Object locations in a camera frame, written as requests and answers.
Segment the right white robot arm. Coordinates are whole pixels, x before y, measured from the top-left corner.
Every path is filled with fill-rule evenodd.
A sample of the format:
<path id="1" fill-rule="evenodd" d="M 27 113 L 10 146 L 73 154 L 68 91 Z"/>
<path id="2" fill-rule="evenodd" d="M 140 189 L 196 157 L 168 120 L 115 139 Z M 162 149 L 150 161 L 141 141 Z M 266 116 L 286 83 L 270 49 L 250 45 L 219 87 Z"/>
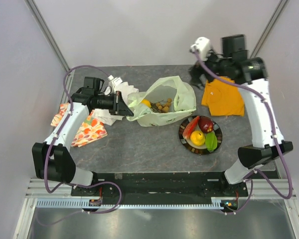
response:
<path id="1" fill-rule="evenodd" d="M 208 38 L 197 38 L 189 50 L 197 59 L 189 73 L 195 82 L 204 76 L 207 82 L 218 80 L 235 87 L 244 101 L 252 144 L 238 149 L 238 159 L 219 179 L 219 192 L 230 196 L 237 185 L 253 173 L 262 174 L 261 167 L 277 158 L 287 169 L 284 154 L 293 150 L 293 143 L 284 139 L 277 124 L 264 61 L 248 56 L 243 34 L 226 36 L 221 41 L 222 53 L 218 54 Z"/>

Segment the light green plastic bag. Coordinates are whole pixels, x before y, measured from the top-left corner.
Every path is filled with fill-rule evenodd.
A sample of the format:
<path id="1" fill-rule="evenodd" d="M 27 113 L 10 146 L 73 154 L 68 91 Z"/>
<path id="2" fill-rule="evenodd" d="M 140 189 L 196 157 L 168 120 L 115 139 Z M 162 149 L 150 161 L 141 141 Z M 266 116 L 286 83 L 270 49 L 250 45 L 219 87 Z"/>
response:
<path id="1" fill-rule="evenodd" d="M 156 103 L 172 99 L 168 113 L 154 113 L 149 107 L 142 104 L 143 99 Z M 128 95 L 128 107 L 133 111 L 133 117 L 128 121 L 137 121 L 140 126 L 163 126 L 174 123 L 190 116 L 196 111 L 196 95 L 193 88 L 182 81 L 179 76 L 159 78 L 145 92 Z"/>

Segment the green fake fruit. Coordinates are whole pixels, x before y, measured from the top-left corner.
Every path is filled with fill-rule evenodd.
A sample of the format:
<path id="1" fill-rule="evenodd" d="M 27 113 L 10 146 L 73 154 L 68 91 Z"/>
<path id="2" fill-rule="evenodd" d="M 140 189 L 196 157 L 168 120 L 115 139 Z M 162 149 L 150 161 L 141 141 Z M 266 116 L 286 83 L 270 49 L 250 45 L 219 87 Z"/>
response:
<path id="1" fill-rule="evenodd" d="M 205 136 L 205 145 L 209 152 L 213 152 L 217 148 L 218 141 L 214 131 Z"/>

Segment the dark red fake apple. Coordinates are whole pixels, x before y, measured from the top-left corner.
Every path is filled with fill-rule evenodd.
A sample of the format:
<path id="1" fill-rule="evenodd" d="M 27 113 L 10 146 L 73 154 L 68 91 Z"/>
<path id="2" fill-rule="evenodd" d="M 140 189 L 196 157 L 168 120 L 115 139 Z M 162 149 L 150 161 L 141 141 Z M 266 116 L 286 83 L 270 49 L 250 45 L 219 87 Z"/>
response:
<path id="1" fill-rule="evenodd" d="M 213 131 L 214 124 L 210 118 L 205 116 L 200 116 L 200 119 L 198 121 L 198 126 L 203 133 L 210 133 Z"/>

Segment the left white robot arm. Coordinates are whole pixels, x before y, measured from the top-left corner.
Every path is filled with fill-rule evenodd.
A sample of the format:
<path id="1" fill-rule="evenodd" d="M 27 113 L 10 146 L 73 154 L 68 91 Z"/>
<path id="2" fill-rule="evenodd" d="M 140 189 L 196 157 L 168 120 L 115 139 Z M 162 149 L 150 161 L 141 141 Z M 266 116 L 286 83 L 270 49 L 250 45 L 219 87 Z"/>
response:
<path id="1" fill-rule="evenodd" d="M 89 196 L 99 192 L 99 183 L 92 171 L 78 168 L 70 155 L 72 141 L 92 110 L 107 110 L 114 116 L 133 116 L 120 91 L 104 94 L 104 80 L 85 77 L 84 85 L 69 99 L 69 106 L 61 122 L 43 143 L 35 143 L 32 156 L 36 177 L 45 181 L 82 186 Z"/>

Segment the yellow fake fruit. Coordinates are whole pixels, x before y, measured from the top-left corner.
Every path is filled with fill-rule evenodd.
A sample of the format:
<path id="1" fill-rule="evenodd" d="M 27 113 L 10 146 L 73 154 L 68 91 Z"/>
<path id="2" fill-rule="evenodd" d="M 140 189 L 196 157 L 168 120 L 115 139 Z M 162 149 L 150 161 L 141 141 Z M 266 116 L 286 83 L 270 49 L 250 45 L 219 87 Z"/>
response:
<path id="1" fill-rule="evenodd" d="M 190 135 L 190 140 L 195 146 L 202 146 L 205 144 L 205 135 L 202 131 L 193 131 Z"/>

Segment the orange red fake fruit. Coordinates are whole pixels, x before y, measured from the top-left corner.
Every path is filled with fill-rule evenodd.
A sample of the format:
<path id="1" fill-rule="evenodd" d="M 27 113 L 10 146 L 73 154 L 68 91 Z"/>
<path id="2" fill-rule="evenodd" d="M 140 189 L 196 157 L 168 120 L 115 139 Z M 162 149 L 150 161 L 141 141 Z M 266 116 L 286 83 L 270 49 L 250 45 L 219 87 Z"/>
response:
<path id="1" fill-rule="evenodd" d="M 188 124 L 186 125 L 184 131 L 183 131 L 183 138 L 188 139 L 190 138 L 191 134 L 193 133 L 193 131 L 195 130 L 198 121 L 200 119 L 200 116 L 196 116 L 196 117 L 191 117 L 188 119 Z"/>

